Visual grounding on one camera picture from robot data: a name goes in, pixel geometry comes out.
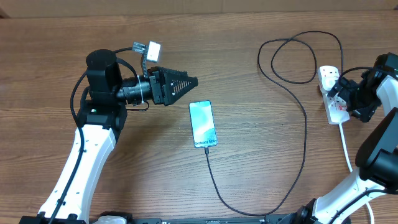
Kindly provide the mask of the Samsung Galaxy smartphone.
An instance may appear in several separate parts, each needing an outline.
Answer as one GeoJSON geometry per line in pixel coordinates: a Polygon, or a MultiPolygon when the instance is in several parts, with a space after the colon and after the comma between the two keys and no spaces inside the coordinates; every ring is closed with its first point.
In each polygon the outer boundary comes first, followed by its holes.
{"type": "Polygon", "coordinates": [[[190,121],[195,148],[212,147],[218,144],[211,101],[196,101],[189,104],[190,121]]]}

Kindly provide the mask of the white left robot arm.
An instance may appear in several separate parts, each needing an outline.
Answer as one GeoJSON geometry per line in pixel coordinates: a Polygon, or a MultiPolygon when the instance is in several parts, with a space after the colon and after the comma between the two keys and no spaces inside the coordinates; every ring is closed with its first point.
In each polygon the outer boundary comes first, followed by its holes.
{"type": "Polygon", "coordinates": [[[128,104],[172,105],[198,85],[186,72],[152,67],[142,76],[122,78],[120,65],[134,68],[117,51],[100,49],[86,58],[80,109],[72,111],[76,131],[71,153],[52,193],[36,216],[21,223],[88,223],[90,207],[103,166],[126,122],[128,104]]]}

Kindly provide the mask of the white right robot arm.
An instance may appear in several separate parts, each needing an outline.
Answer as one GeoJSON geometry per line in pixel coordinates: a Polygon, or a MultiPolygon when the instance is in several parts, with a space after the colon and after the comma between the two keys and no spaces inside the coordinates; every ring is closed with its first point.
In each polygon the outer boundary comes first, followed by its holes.
{"type": "Polygon", "coordinates": [[[350,223],[349,216],[371,200],[397,194],[397,55],[382,54],[373,67],[362,70],[356,83],[335,67],[319,68],[328,121],[341,125],[352,116],[366,123],[379,106],[384,119],[358,149],[349,176],[280,223],[350,223]]]}

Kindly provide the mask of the white charger adapter plug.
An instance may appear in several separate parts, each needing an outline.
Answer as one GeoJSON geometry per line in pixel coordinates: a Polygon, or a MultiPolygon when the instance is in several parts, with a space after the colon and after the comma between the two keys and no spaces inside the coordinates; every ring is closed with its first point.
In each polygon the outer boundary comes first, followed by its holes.
{"type": "Polygon", "coordinates": [[[339,78],[338,75],[334,75],[334,74],[331,74],[331,73],[320,75],[319,76],[320,91],[323,94],[327,94],[333,88],[333,86],[337,82],[338,78],[339,78]]]}

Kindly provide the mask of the white power strip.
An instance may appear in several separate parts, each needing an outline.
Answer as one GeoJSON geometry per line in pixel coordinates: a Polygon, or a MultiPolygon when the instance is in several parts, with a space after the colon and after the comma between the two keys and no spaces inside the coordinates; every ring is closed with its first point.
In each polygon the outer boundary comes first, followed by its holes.
{"type": "MultiPolygon", "coordinates": [[[[324,65],[318,69],[318,79],[320,75],[331,73],[339,76],[339,71],[336,67],[324,65]]],[[[349,120],[349,113],[347,112],[346,102],[341,98],[329,98],[327,94],[322,93],[323,102],[325,105],[326,116],[329,124],[341,124],[349,120]]]]}

